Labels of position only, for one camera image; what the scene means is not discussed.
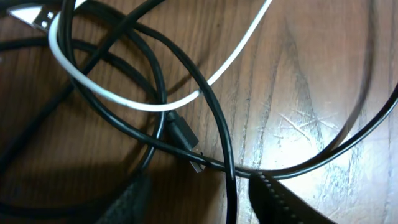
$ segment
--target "cable connector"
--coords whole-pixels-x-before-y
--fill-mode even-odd
[[[198,148],[199,140],[197,136],[193,133],[185,119],[174,110],[167,114],[166,130],[177,147],[203,155],[202,151]],[[190,161],[190,163],[197,173],[203,171],[205,168],[205,166],[196,162]]]
[[[79,7],[85,1],[87,0],[77,0],[75,8]],[[45,32],[49,31],[51,22],[57,14],[56,11],[52,11],[47,9],[45,6],[37,4],[23,4],[21,6],[10,8],[7,11],[8,14],[20,21]]]

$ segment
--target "black cable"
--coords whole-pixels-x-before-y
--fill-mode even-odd
[[[69,10],[69,12],[65,13],[65,15],[70,15],[71,13],[73,13],[73,8],[71,10],[71,6],[74,6],[74,3],[71,4],[71,2],[65,2],[67,4],[63,5],[63,9],[64,10]],[[66,17],[63,18],[64,22],[63,22],[63,32],[65,35],[69,35],[71,36],[71,28],[72,28],[72,17]],[[6,44],[6,46],[3,48],[6,49],[11,49],[10,46],[13,47],[17,47],[17,44],[20,44],[21,42],[14,42],[11,44]],[[92,47],[90,50],[97,50],[96,47]],[[146,56],[148,56],[148,51],[151,52],[149,47],[146,47],[144,49],[144,54]],[[69,54],[69,57],[74,57],[71,56],[71,54],[73,54],[73,50],[69,50],[68,52],[66,52],[66,54]],[[152,65],[154,68],[154,75],[155,75],[155,80],[157,83],[160,83],[157,87],[159,89],[159,94],[155,95],[154,97],[157,98],[159,100],[159,103],[166,103],[166,88],[164,85],[164,81],[163,81],[163,76],[162,76],[162,72],[160,70],[160,66],[159,63],[157,63],[156,58],[154,57],[154,54],[150,54],[150,59],[152,60]],[[87,68],[83,69],[84,72],[88,73],[89,70]],[[131,76],[133,77],[138,77],[135,78],[135,80],[139,80],[141,83],[144,84],[144,86],[150,86],[150,84],[148,84],[148,82],[145,80],[145,78],[143,78],[141,76],[141,74],[139,74],[135,69],[133,69],[132,67],[128,66],[127,69],[124,69],[123,72],[127,72],[127,73],[131,73]],[[73,89],[73,87],[71,88],[70,86],[66,89],[66,91],[63,91],[63,97],[62,98],[66,98],[66,96],[71,92],[71,89]],[[154,90],[153,88],[147,88],[149,93],[153,93]],[[60,103],[60,97],[55,98],[54,100],[51,101],[51,106],[54,107],[57,104]],[[24,130],[24,132],[18,137],[16,138],[16,140],[13,143],[16,144],[11,144],[10,147],[8,147],[8,150],[6,150],[4,156],[1,157],[1,161],[4,162],[0,162],[1,167],[3,167],[2,171],[5,171],[6,166],[12,161],[13,157],[15,157],[17,155],[17,153],[22,149],[22,147],[24,146],[24,144],[21,144],[20,142],[27,142],[27,138],[31,137],[33,132],[35,131],[35,129],[37,129],[39,127],[39,124],[42,123],[42,121],[45,119],[46,116],[48,116],[49,112],[51,112],[51,108],[48,109],[48,107],[45,107],[44,111],[46,113],[40,113],[38,115],[38,117],[36,119],[34,119],[34,122],[28,126],[27,129]],[[160,118],[158,119],[159,122],[157,124],[157,126],[155,127],[155,136],[156,138],[160,138],[162,135],[162,131],[163,131],[163,126],[164,126],[164,122],[165,122],[165,112],[161,112],[160,114]],[[128,185],[128,183],[137,175],[139,175],[141,172],[143,172],[143,170],[147,167],[147,165],[149,164],[150,159],[152,158],[153,154],[154,154],[154,147],[151,146],[150,149],[148,149],[146,151],[146,153],[143,155],[140,163],[136,166],[136,168],[134,169],[134,171],[132,172],[132,174],[130,175],[129,178],[127,178],[127,180],[124,181],[124,187],[119,187],[119,190],[117,192],[122,192],[123,189],[125,189]],[[0,203],[0,211],[2,211],[2,213],[7,213],[9,215],[17,215],[19,217],[29,217],[29,218],[57,218],[57,217],[61,217],[61,216],[65,216],[65,215],[73,215],[76,212],[81,212],[84,210],[87,210],[91,207],[94,206],[98,206],[98,205],[102,205],[105,203],[105,201],[109,200],[109,198],[113,198],[113,197],[101,197],[99,199],[87,202],[87,203],[82,203],[79,205],[73,205],[73,206],[69,206],[66,208],[22,208],[22,207],[15,207],[12,205],[6,205],[4,203]]]
[[[132,27],[132,24],[127,23],[126,21],[131,21],[130,19],[131,13],[127,15],[125,18],[121,20],[119,25],[115,28],[115,30],[109,35],[110,37],[117,37],[119,38],[121,34],[125,33],[125,30]],[[131,34],[134,36],[139,37],[135,32],[131,31]],[[227,200],[228,200],[228,208],[227,208],[227,223],[236,223],[236,214],[238,212],[238,199],[237,199],[237,192],[236,192],[236,178],[235,178],[235,166],[234,166],[234,159],[233,159],[233,150],[232,150],[232,143],[231,137],[229,135],[229,129],[227,122],[224,117],[224,113],[221,109],[221,106],[215,96],[213,90],[199,71],[198,67],[189,59],[189,57],[176,45],[174,45],[169,39],[161,36],[159,39],[161,42],[166,44],[172,52],[177,56],[178,59],[182,62],[182,64],[187,68],[187,70],[191,73],[192,77],[197,81],[200,89],[205,96],[205,99],[212,111],[218,130],[220,132],[221,138],[221,145],[223,148],[223,155],[224,155],[224,163],[225,163],[225,173],[226,173],[226,188],[227,188]],[[106,41],[106,44],[103,44],[103,47],[106,50],[99,50],[98,52],[106,52],[108,51],[109,47],[113,44],[116,38],[112,39],[109,38]],[[94,55],[92,60],[89,63],[95,62],[96,58],[100,58],[101,53],[98,55]],[[83,87],[82,85],[78,84],[76,87],[80,90],[80,93],[83,95],[86,100],[89,101],[89,104],[99,113],[101,113],[102,109],[104,108],[96,98],[93,97],[92,93]]]

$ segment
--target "scratch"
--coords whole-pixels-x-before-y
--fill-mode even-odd
[[[340,207],[337,207],[334,211],[332,211],[328,216],[329,218],[335,216],[337,214],[337,212],[340,211]]]
[[[302,134],[305,138],[308,139],[308,141],[310,142],[311,146],[313,146],[313,143],[311,141],[310,136],[305,133],[305,131],[303,131],[299,126],[297,126],[296,124],[294,124],[290,119],[288,119],[287,117],[285,117],[283,114],[278,113],[286,122],[288,122],[296,131],[298,131],[300,134]]]
[[[307,113],[305,113],[305,112],[303,112],[303,111],[299,111],[299,110],[296,110],[296,109],[292,109],[292,111],[294,111],[294,112],[296,112],[296,113],[298,113],[298,114],[301,114],[302,116],[306,116],[306,117],[308,117],[308,118],[313,118],[313,116],[311,116],[311,115],[309,115],[309,114],[307,114]],[[303,128],[303,127],[306,127],[306,126],[308,126],[308,125],[310,125],[310,124],[313,124],[313,123],[319,121],[321,124],[325,125],[325,126],[328,127],[328,128],[338,130],[338,128],[337,128],[336,125],[330,124],[330,123],[327,123],[326,121],[324,121],[324,120],[326,120],[326,119],[328,119],[328,118],[332,118],[332,117],[334,117],[334,116],[336,116],[336,115],[338,115],[338,113],[334,113],[334,114],[331,114],[331,115],[328,115],[328,116],[325,116],[325,117],[322,117],[322,118],[314,119],[314,120],[309,121],[309,122],[307,122],[307,123],[301,124],[299,127],[300,127],[300,128]]]
[[[285,138],[283,136],[279,136],[279,135],[274,134],[269,128],[265,128],[265,127],[259,126],[256,129],[257,129],[257,131],[259,131],[261,133],[265,133],[266,132],[268,134],[271,134],[275,138],[279,138],[279,139],[284,139]]]
[[[265,104],[264,102],[260,102],[260,104],[261,104],[262,106],[264,106],[265,108],[267,108],[267,109],[270,108],[270,106],[269,106],[268,104]]]

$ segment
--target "wooden surface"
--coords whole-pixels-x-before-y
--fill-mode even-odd
[[[141,0],[106,1],[124,13]],[[159,30],[209,77],[243,36],[262,0],[168,0],[141,22]],[[342,127],[359,93],[364,72],[369,1],[274,0],[243,52],[214,85],[233,138],[239,165],[277,169],[303,162]],[[355,133],[384,104],[398,80],[398,3],[375,0],[376,64],[369,98]],[[77,18],[74,36],[98,43],[104,27]],[[0,20],[0,39],[42,35],[21,22]],[[197,88],[162,44],[145,37],[163,68],[169,101]],[[133,44],[111,49],[149,79],[148,62]],[[83,60],[85,54],[78,52]],[[24,127],[67,80],[49,49],[0,54],[0,146]],[[90,78],[122,96],[145,101],[133,82],[104,62]],[[106,102],[131,124],[144,128],[147,113]],[[203,97],[180,108],[205,155],[222,159],[212,114]],[[282,181],[338,223],[398,220],[398,112],[348,153],[309,174]],[[1,201],[31,207],[83,202],[113,189],[142,153],[137,141],[95,114],[78,93],[50,115],[25,153],[1,179]],[[149,169],[154,194],[146,223],[224,223],[224,175],[195,174],[189,163],[157,152]],[[248,181],[237,180],[239,223],[257,223]]]

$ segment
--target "cable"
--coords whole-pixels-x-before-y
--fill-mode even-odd
[[[246,31],[245,35],[243,36],[242,40],[238,44],[238,46],[233,50],[232,54],[227,58],[227,60],[222,64],[222,66],[209,78],[207,81],[209,85],[212,85],[224,72],[225,70],[231,65],[231,63],[235,60],[235,58],[239,55],[240,51],[242,51],[243,47],[248,42],[250,36],[256,29],[258,23],[260,23],[263,15],[268,10],[272,0],[266,0],[262,5],[260,11],[255,16],[252,24],[250,25],[248,31]],[[200,96],[200,90],[195,90],[193,93],[189,94],[188,96],[182,98],[181,100],[175,101],[173,103],[167,103],[164,105],[152,105],[152,104],[145,104],[145,103],[138,103],[126,98],[123,98],[109,90],[105,90],[104,88],[97,85],[95,82],[91,81],[89,78],[84,76],[81,72],[78,71],[62,54],[58,44],[57,44],[57,30],[59,26],[59,16],[56,16],[52,22],[49,31],[49,42],[50,48],[55,56],[55,58],[59,61],[60,65],[68,71],[70,75],[76,78],[82,85],[89,88],[91,91],[101,95],[102,97],[106,98],[107,100],[113,101],[115,103],[119,103],[120,105],[128,106],[133,109],[142,110],[142,111],[151,111],[151,112],[158,112],[158,111],[170,111],[177,109],[181,106],[188,104],[189,102],[196,99]],[[114,36],[110,37],[109,42],[105,43],[104,45],[109,45],[109,43],[115,40],[115,37],[121,34],[121,30],[119,29],[117,32],[114,33]]]
[[[162,1],[147,1],[141,6],[137,7],[135,10],[133,10],[129,15],[127,15],[116,28],[110,33],[109,37],[106,39],[106,42],[101,45],[101,47],[91,56],[88,64],[94,65],[97,63],[98,59],[101,58],[101,54],[104,52],[107,52],[108,49],[112,46],[113,42],[116,41],[116,39],[124,33],[126,28],[129,27],[129,24],[136,20],[135,18],[135,13],[136,11],[147,11],[151,7],[154,7],[156,3],[160,3]],[[54,32],[54,28],[51,27],[49,33]],[[142,40],[137,34],[134,32],[131,32],[132,40],[135,40],[138,46],[146,46],[149,48],[149,46],[146,45],[144,40]],[[53,47],[53,40],[49,38],[49,44],[50,47]],[[194,79],[197,81],[199,87],[202,89],[203,94],[205,96],[205,99],[213,112],[213,115],[216,119],[216,124],[218,127],[218,130],[220,132],[220,138],[221,138],[221,145],[223,148],[223,155],[224,155],[224,161],[225,161],[225,167],[226,167],[226,188],[227,188],[227,199],[228,199],[228,209],[227,209],[227,223],[236,223],[236,214],[237,214],[237,209],[238,209],[238,199],[237,199],[237,193],[236,193],[236,178],[235,178],[235,168],[234,168],[234,159],[233,159],[233,150],[232,150],[232,143],[231,143],[231,137],[229,136],[229,129],[228,125],[226,123],[224,114],[222,112],[221,106],[218,103],[218,100],[213,92],[213,90],[210,88],[210,86],[207,84],[205,78],[203,75],[200,73],[199,69],[196,67],[196,65],[186,56],[182,51],[178,52],[178,55],[176,55],[178,59],[181,60],[181,62],[184,64],[184,66],[188,69],[188,71],[192,74]],[[90,93],[87,89],[85,89],[82,85],[79,83],[73,83],[80,93],[83,95],[83,97],[89,102],[89,104],[96,110],[96,111],[101,111],[104,106],[100,105],[100,101],[97,100],[92,93]]]
[[[0,12],[3,10],[6,10],[8,7],[11,6],[16,6],[22,3],[30,3],[30,2],[40,2],[40,3],[51,3],[51,4],[60,4],[60,0],[54,0],[54,1],[49,1],[49,0],[37,0],[37,1],[28,1],[28,0],[5,0],[5,1],[0,1]],[[63,14],[61,14],[62,17],[62,22],[60,23],[60,47],[63,48],[63,51],[65,52],[66,58],[70,61],[72,61],[72,65],[75,66],[75,62],[73,59],[73,51],[71,47],[71,41],[70,41],[70,29],[72,27],[72,4],[69,5],[63,5]],[[126,21],[125,15],[122,15],[120,12],[114,10],[113,8],[110,8],[107,5],[104,5],[100,2],[95,2],[95,1],[88,1],[84,3],[81,6],[81,12],[82,13],[88,13],[92,14],[94,16],[99,17],[100,19],[104,19],[108,24],[111,26],[116,27],[115,25],[119,24],[121,21]],[[340,131],[338,136],[335,138],[335,140],[332,141],[333,147],[328,148],[326,147],[323,151],[321,151],[317,156],[314,158],[308,160],[307,162],[304,162],[302,164],[299,164],[289,170],[283,169],[283,170],[252,170],[248,168],[243,168],[243,167],[234,167],[233,164],[233,155],[232,155],[232,148],[230,147],[230,139],[229,139],[229,133],[228,133],[228,127],[226,126],[225,123],[225,118],[222,114],[220,105],[218,104],[217,99],[214,96],[214,93],[212,92],[210,86],[206,83],[205,79],[197,69],[197,67],[193,64],[193,62],[186,56],[186,54],[178,48],[173,42],[171,42],[169,39],[164,37],[162,34],[158,33],[155,30],[152,30],[149,27],[146,27],[142,24],[138,23],[132,23],[129,24],[128,22],[125,22],[124,24],[126,27],[127,25],[137,29],[138,31],[147,34],[151,37],[154,37],[158,39],[159,41],[163,42],[168,48],[172,50],[172,52],[178,57],[178,59],[184,64],[184,66],[187,67],[188,71],[194,76],[194,79],[198,82],[200,88],[203,90],[203,94],[213,112],[215,115],[217,125],[219,127],[220,131],[220,136],[221,140],[223,143],[223,154],[224,154],[224,160],[226,161],[226,167],[224,167],[224,164],[220,161],[214,160],[209,157],[201,156],[198,154],[194,154],[192,152],[187,152],[183,151],[181,149],[178,149],[176,147],[173,147],[169,144],[164,143],[163,141],[157,139],[157,136],[161,135],[156,135],[156,137],[149,136],[145,133],[140,132],[138,129],[132,127],[130,124],[127,122],[123,121],[122,119],[118,118],[115,114],[113,114],[109,109],[107,109],[99,100],[95,98],[95,96],[87,90],[84,86],[79,84],[78,82],[75,82],[72,79],[72,82],[74,85],[76,85],[76,88],[81,92],[83,97],[87,100],[87,102],[90,104],[90,106],[101,116],[103,117],[107,122],[112,124],[115,128],[119,129],[120,131],[128,134],[129,136],[132,136],[139,140],[142,143],[146,143],[150,146],[156,147],[157,149],[163,150],[165,152],[171,153],[179,158],[183,159],[188,159],[193,162],[197,162],[199,164],[206,165],[209,168],[213,168],[216,170],[224,171],[226,172],[226,180],[227,180],[227,194],[228,194],[228,214],[227,214],[227,221],[228,222],[234,222],[236,219],[236,209],[234,208],[234,199],[236,199],[236,186],[234,186],[234,173],[236,175],[241,176],[241,177],[249,177],[251,174],[258,174],[259,172],[263,174],[270,174],[272,175],[275,179],[286,179],[290,177],[294,177],[297,175],[301,175],[307,172],[310,172],[311,170],[314,170],[327,162],[330,162],[331,160],[335,159],[336,157],[340,156],[342,153],[346,152],[348,149],[353,147],[355,144],[357,144],[359,141],[361,141],[363,138],[365,138],[371,131],[373,131],[386,117],[387,115],[392,111],[392,109],[395,107],[397,104],[397,97],[398,97],[398,85],[395,87],[394,91],[392,92],[390,98],[388,99],[387,103],[382,107],[380,112],[367,124],[365,127],[363,127],[358,133],[356,133],[352,138],[347,140],[345,143],[340,145],[339,147],[335,147],[337,144],[340,143],[340,138],[338,136],[342,136],[343,130]],[[154,71],[155,75],[155,80],[157,84],[157,90],[155,91],[153,87],[143,78],[134,68],[129,66],[125,61],[121,60],[120,58],[117,58],[116,56],[110,54],[107,52],[107,50],[101,50],[101,48],[97,49],[95,46],[92,46],[90,44],[86,44],[84,42],[79,42],[79,41],[73,41],[73,46],[74,47],[79,47],[83,50],[87,50],[90,52],[97,52],[97,59],[103,58],[104,60],[107,60],[109,63],[112,63],[115,67],[120,69],[123,73],[128,74],[130,77],[132,77],[142,88],[145,89],[146,92],[148,92],[150,95],[154,95],[154,98],[158,98],[159,101],[161,101],[162,96],[165,92],[164,88],[164,83],[162,84],[162,75],[159,67],[159,71],[157,66],[159,64],[157,63],[157,60],[155,56],[153,55],[153,52],[150,50],[149,46],[141,39],[139,35],[137,35],[135,32],[133,32],[131,29],[124,29],[123,32],[118,31],[119,34],[121,35],[122,33],[125,33],[133,42],[137,44],[137,46],[144,52],[146,57],[149,59],[151,67]],[[16,49],[19,47],[31,47],[35,45],[46,45],[47,42],[43,38],[36,38],[36,39],[25,39],[25,40],[18,40],[18,41],[13,41],[13,42],[5,42],[5,43],[0,43],[0,51],[3,50],[10,50],[10,49]],[[366,97],[367,89],[369,86],[370,81],[370,73],[371,73],[371,68],[373,65],[373,57],[368,57],[366,60],[368,60],[367,63],[369,63],[369,67],[366,70],[369,73],[365,73],[365,79],[363,81],[363,89],[361,90],[361,93],[359,94],[359,100],[358,103],[361,104],[364,102],[364,98]],[[40,123],[45,119],[45,117],[56,108],[56,106],[64,99],[67,97],[67,95],[73,90],[73,87],[71,89],[67,88],[62,92],[61,95],[58,95],[55,97],[52,101],[47,103],[47,105],[50,105],[49,107],[45,107],[45,109],[40,112],[39,116],[37,119],[33,120],[33,122],[28,126],[28,128],[19,136],[20,139],[26,140],[23,142],[20,141],[15,141],[14,145],[17,146],[16,148],[20,150],[24,144],[26,144],[27,140],[34,134],[35,129],[40,125]],[[350,118],[355,117],[356,111],[358,109],[358,106],[354,107],[354,113],[350,115]],[[352,127],[352,124],[350,121],[347,121],[345,124],[346,127]],[[14,154],[15,151],[12,151],[10,156],[2,156],[0,157],[0,172],[4,172],[6,166],[13,160],[13,158],[16,157],[17,154]],[[142,159],[142,161],[147,163],[150,161],[150,156],[145,157]],[[129,177],[126,183],[132,181],[134,177]],[[100,199],[97,200],[92,200],[90,202],[86,202],[83,204],[79,205],[73,205],[70,207],[66,208],[38,208],[38,209],[33,209],[33,208],[23,208],[23,207],[15,207],[12,205],[7,205],[5,203],[0,203],[0,213],[6,213],[9,215],[16,215],[20,217],[33,217],[33,218],[57,218],[61,216],[66,216],[66,215],[71,215],[74,213],[79,213],[79,212],[84,212],[85,210],[92,208],[92,207],[97,207],[98,205],[102,203],[106,203],[108,200],[112,199],[114,195],[117,192],[111,192],[110,194],[107,194],[107,196],[101,197]]]

